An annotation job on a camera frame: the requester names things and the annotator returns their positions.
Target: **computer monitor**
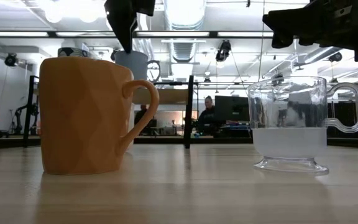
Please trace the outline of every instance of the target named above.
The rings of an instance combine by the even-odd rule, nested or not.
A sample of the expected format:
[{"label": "computer monitor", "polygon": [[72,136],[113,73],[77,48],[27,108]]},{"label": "computer monitor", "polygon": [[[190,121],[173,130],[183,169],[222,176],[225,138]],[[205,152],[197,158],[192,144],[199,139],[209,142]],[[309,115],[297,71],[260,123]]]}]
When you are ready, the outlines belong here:
[{"label": "computer monitor", "polygon": [[219,121],[249,121],[248,98],[215,96],[214,117]]}]

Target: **desk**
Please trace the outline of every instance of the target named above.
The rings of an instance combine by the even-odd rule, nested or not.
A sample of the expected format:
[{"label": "desk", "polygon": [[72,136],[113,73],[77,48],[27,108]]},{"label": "desk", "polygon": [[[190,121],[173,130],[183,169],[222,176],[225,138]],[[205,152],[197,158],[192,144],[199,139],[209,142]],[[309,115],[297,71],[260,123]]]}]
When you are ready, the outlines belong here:
[{"label": "desk", "polygon": [[262,172],[252,145],[135,145],[122,169],[43,175],[37,147],[0,150],[0,223],[358,223],[358,149],[329,175]]}]

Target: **mug handle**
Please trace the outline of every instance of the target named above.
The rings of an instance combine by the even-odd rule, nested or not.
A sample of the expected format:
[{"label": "mug handle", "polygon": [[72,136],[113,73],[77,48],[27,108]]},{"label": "mug handle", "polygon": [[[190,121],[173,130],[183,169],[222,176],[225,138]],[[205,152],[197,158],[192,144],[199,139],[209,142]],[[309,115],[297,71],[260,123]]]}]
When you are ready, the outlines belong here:
[{"label": "mug handle", "polygon": [[160,95],[156,87],[149,81],[133,80],[123,84],[122,96],[125,99],[128,99],[136,89],[143,86],[146,87],[150,92],[151,104],[147,112],[143,115],[142,119],[140,119],[140,121],[134,126],[134,128],[132,128],[132,130],[130,130],[125,136],[121,137],[119,147],[116,152],[117,155],[123,155],[125,153],[131,141],[134,140],[136,136],[147,126],[149,121],[157,112],[158,104],[160,103]]},{"label": "mug handle", "polygon": [[353,83],[340,83],[340,84],[337,84],[327,92],[327,97],[333,96],[338,89],[350,90],[355,94],[355,96],[356,96],[357,122],[352,127],[348,127],[348,126],[343,125],[340,122],[340,120],[338,120],[336,118],[327,118],[326,119],[326,125],[338,128],[338,130],[340,130],[340,131],[342,131],[344,133],[356,133],[356,132],[358,132],[358,86],[353,84]]},{"label": "mug handle", "polygon": [[157,81],[160,79],[160,76],[161,76],[161,65],[160,65],[160,61],[158,61],[158,60],[149,60],[149,61],[147,62],[147,65],[150,65],[151,63],[156,63],[156,64],[158,65],[158,77],[157,77],[155,80],[150,81],[150,82],[152,82],[152,83],[155,83],[155,82],[157,82]]}]

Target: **glass cup base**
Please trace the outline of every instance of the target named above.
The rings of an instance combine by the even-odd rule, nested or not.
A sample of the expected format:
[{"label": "glass cup base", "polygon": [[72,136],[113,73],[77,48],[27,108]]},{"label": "glass cup base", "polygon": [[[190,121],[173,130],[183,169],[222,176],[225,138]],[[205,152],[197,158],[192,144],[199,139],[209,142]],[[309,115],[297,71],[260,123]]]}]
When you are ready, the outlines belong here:
[{"label": "glass cup base", "polygon": [[317,175],[326,175],[329,173],[327,167],[317,164],[314,159],[285,159],[265,156],[262,161],[258,162],[254,166],[262,170],[308,172]]}]

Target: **gray cup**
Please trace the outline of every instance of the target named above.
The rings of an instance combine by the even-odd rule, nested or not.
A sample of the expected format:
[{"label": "gray cup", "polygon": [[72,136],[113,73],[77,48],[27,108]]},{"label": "gray cup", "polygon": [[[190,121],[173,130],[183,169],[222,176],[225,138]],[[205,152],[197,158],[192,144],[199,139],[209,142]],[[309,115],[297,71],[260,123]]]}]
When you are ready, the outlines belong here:
[{"label": "gray cup", "polygon": [[[148,80],[150,82],[156,82],[160,78],[160,62],[156,60],[150,60],[146,54],[142,52],[132,51],[127,54],[125,51],[117,52],[114,57],[116,58],[116,64],[129,68],[134,74],[135,80]],[[147,78],[147,66],[151,63],[158,64],[158,77],[155,80],[149,80]]]}]

